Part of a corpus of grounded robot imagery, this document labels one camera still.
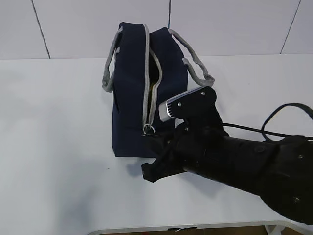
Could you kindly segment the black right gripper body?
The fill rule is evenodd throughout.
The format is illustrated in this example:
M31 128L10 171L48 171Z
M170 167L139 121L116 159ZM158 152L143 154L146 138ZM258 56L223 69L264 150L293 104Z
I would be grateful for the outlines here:
M187 172L192 166L200 166L200 158L229 134L223 128L180 124L156 160L141 166L143 178L149 182Z

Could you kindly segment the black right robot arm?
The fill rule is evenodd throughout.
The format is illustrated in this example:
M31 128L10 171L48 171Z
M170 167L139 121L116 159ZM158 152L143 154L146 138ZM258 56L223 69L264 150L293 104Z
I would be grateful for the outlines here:
M142 165L142 173L156 182L184 172L257 195L290 220L313 223L313 143L303 136L259 142L210 126L181 125L164 152Z

